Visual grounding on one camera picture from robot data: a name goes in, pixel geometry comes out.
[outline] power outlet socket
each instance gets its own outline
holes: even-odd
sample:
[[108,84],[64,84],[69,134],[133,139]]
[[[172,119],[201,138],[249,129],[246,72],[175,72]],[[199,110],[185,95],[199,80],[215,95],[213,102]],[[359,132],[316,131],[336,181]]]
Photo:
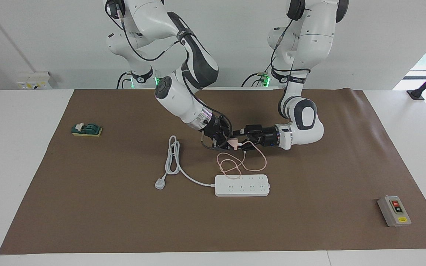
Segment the power outlet socket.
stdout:
[[52,89],[53,80],[49,72],[22,72],[18,74],[19,89]]
[[218,197],[265,197],[269,195],[267,175],[217,175],[215,195]]

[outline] power strip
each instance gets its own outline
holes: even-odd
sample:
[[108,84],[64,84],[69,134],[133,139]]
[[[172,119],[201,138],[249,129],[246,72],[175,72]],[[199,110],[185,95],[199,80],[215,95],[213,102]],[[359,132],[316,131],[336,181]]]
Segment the power strip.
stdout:
[[265,197],[270,188],[267,175],[217,175],[214,185],[218,197]]

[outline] gray switch box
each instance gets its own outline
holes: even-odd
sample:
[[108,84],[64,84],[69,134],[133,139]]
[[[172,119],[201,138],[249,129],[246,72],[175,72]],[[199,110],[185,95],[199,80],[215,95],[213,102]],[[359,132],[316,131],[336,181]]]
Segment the gray switch box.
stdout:
[[379,199],[377,204],[388,226],[396,227],[412,223],[399,197],[384,197]]

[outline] brown mat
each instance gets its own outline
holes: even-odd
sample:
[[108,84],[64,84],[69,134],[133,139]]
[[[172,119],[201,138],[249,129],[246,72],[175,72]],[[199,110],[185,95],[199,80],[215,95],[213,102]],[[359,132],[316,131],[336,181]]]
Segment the brown mat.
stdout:
[[[237,129],[282,123],[281,93],[198,96]],[[213,183],[219,173],[217,153],[154,91],[75,91],[0,254],[426,248],[426,200],[364,93],[303,94],[318,106],[324,138],[290,151],[262,148],[269,196],[219,198],[182,175],[154,188],[172,134],[188,174]],[[72,136],[81,122],[103,126],[101,137]],[[246,163],[263,159],[250,152]],[[386,227],[376,203],[385,195],[400,196],[411,226]]]

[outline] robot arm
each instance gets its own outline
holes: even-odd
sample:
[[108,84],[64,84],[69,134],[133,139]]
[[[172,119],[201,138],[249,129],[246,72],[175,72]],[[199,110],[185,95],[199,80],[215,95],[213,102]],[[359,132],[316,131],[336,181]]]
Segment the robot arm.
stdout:
[[[159,82],[155,96],[173,115],[210,137],[214,147],[226,148],[226,140],[230,136],[229,123],[223,115],[215,116],[213,110],[195,96],[196,92],[216,81],[219,68],[184,20],[174,12],[167,12],[160,0],[108,0],[105,6],[113,18],[122,18],[124,29],[136,41],[134,49],[154,40],[176,36],[187,52],[187,59]],[[142,59],[133,55],[132,51],[118,50],[123,51],[122,56],[130,64],[132,62],[131,69],[142,68],[140,72],[148,69],[146,62],[139,64]]]
[[[272,29],[268,38],[275,52],[274,66],[280,68],[273,67],[272,76],[286,84],[277,109],[289,123],[268,128],[249,125],[233,132],[235,136],[247,136],[255,144],[285,150],[323,137],[324,127],[318,118],[317,106],[301,97],[301,91],[310,70],[328,57],[336,22],[344,17],[348,0],[292,0],[289,6],[287,15],[296,23],[289,31],[285,27]],[[248,149],[251,147],[243,146],[243,150]]]

